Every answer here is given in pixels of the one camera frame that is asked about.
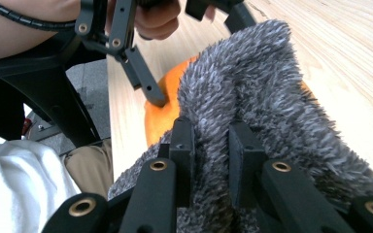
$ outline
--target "khaki pants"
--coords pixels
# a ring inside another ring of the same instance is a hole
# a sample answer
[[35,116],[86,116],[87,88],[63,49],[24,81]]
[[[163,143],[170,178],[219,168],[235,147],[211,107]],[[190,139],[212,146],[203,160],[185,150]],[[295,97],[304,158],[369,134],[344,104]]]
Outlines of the khaki pants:
[[72,150],[65,157],[65,167],[82,192],[97,193],[108,200],[114,183],[111,140],[101,147],[88,146]]

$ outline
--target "black cable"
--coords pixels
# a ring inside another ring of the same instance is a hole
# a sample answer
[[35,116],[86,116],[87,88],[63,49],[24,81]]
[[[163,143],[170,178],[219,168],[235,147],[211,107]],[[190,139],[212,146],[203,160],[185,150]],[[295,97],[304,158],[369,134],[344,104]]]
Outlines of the black cable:
[[74,30],[75,21],[51,22],[33,17],[26,17],[0,5],[0,15],[24,26],[43,31],[71,31]]

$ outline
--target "white cloth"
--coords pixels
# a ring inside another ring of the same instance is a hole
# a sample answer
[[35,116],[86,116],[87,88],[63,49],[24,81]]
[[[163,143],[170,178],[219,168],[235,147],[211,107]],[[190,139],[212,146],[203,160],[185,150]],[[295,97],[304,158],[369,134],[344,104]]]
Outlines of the white cloth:
[[78,193],[53,149],[21,140],[0,145],[0,233],[41,232],[57,208]]

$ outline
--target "light wood tabletop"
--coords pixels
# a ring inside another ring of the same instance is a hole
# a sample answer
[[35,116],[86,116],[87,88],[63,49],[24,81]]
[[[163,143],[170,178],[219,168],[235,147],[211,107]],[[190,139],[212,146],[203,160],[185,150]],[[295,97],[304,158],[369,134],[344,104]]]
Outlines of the light wood tabletop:
[[[291,41],[304,82],[341,138],[373,169],[373,1],[247,0],[258,22],[281,19],[289,24]],[[222,38],[226,15],[198,22],[184,13],[180,28],[164,41],[135,36],[153,76],[159,80],[180,62]],[[145,97],[133,91],[120,65],[108,58],[111,135],[115,177],[147,149]]]

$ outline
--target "gray towel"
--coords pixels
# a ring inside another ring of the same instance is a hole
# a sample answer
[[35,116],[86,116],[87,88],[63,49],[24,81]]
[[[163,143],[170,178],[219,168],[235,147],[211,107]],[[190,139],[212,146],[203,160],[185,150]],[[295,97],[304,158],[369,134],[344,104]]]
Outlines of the gray towel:
[[[327,198],[349,204],[373,195],[373,171],[333,129],[324,110],[300,87],[302,76],[286,23],[269,20],[205,49],[184,74],[181,116],[194,125],[193,204],[178,209],[178,232],[258,232],[255,210],[235,210],[228,194],[228,125],[242,119],[270,158],[298,164]],[[160,143],[169,143],[171,132]],[[135,185],[151,146],[111,187],[113,198]]]

